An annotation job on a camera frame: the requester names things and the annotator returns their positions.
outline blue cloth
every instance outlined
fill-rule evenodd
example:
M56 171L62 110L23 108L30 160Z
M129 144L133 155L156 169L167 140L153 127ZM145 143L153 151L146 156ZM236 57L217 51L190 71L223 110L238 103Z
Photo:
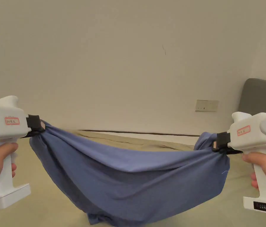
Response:
M58 188L90 224L142 226L216 197L230 168L212 152L216 134L204 133L195 151L120 149L46 124L30 145Z

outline handwritten label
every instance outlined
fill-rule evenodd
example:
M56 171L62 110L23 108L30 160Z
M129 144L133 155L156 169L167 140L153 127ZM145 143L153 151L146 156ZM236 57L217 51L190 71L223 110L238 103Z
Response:
M247 125L246 127L237 130L237 135L242 136L242 135L245 135L249 132L250 132L250 125Z
M6 125L18 125L19 119L17 117L5 117Z

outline bed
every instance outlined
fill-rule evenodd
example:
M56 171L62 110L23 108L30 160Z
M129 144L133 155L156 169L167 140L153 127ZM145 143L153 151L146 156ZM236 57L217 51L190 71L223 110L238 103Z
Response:
M266 81L249 79L246 81L238 111L256 114L266 112L266 105L258 102L262 95L266 103ZM167 136L151 134L102 133L127 138L152 141L163 141L193 146L197 137ZM0 210L0 226L25 227L86 227L89 226L86 215L78 210L52 182L43 169L40 161L31 150L28 140L19 141L17 176L15 184L29 182L32 194L18 203ZM252 166L243 162L241 154L230 156L231 169L222 193L212 200L203 203L187 212L150 224L152 227L181 226L215 226L215 227L266 227L266 214L245 210L243 196L256 197L258 191L250 186L249 175Z

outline electrical outlet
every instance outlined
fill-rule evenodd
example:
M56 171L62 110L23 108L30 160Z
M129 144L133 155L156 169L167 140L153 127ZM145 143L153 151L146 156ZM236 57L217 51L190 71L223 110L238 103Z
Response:
M195 111L217 112L218 100L197 100Z

